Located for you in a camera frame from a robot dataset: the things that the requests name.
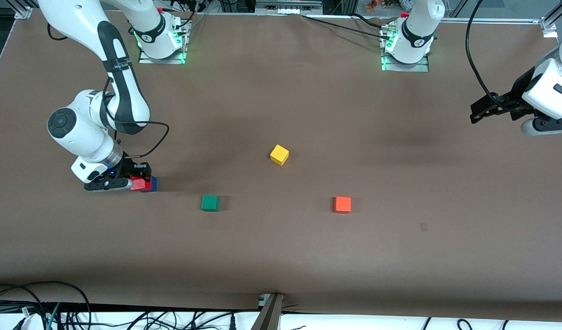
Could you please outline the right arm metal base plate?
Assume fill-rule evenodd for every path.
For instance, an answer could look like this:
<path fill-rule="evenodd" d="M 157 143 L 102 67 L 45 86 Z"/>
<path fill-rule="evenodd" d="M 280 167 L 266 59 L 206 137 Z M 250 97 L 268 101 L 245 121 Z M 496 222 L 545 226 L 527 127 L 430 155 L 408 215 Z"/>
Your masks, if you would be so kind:
<path fill-rule="evenodd" d="M 140 49 L 139 62 L 184 64 L 190 36 L 189 25 L 189 22 L 182 23 L 180 17 L 172 17 L 155 42 L 147 43 L 136 36 Z"/>

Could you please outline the aluminium frame rail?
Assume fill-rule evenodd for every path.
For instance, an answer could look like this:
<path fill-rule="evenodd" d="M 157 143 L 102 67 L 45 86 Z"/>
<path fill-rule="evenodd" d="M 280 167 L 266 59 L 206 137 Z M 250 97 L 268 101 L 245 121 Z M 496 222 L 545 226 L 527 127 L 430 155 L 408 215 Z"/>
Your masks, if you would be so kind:
<path fill-rule="evenodd" d="M 540 25 L 542 19 L 528 19 L 528 18 L 486 18 L 476 17 L 472 20 L 475 24 L 512 24 L 512 25 Z M 441 23 L 469 23 L 469 18 L 465 17 L 445 17 Z"/>

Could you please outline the grey metal post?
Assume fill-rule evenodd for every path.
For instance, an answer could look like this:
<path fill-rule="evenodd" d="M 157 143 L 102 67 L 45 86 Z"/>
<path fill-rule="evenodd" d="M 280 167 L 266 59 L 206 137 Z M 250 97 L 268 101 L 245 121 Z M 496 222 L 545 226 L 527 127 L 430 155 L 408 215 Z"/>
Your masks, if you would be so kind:
<path fill-rule="evenodd" d="M 283 294 L 260 294 L 260 312 L 250 330 L 279 330 L 283 309 Z"/>

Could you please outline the yellow wooden block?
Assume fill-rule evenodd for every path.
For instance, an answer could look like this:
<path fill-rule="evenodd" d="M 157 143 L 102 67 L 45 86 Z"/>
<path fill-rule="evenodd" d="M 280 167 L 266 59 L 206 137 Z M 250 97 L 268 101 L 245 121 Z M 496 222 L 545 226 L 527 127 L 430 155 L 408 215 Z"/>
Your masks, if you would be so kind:
<path fill-rule="evenodd" d="M 289 158 L 289 150 L 277 144 L 270 153 L 269 158 L 277 165 L 283 166 Z"/>

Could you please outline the white power strip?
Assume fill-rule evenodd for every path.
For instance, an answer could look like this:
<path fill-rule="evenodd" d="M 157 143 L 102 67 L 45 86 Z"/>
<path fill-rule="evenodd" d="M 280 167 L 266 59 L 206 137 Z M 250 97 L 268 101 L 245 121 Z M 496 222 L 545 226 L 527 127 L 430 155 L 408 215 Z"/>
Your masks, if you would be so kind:
<path fill-rule="evenodd" d="M 254 12 L 265 15 L 323 15 L 322 0 L 255 0 Z"/>

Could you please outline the aluminium frame profile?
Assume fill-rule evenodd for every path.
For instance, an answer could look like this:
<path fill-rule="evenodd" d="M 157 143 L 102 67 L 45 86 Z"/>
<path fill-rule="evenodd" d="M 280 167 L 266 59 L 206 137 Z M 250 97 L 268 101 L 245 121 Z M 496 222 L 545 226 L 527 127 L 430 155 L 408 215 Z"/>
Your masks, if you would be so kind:
<path fill-rule="evenodd" d="M 562 17 L 562 0 L 558 0 L 558 4 L 543 17 L 556 17 L 558 21 Z"/>

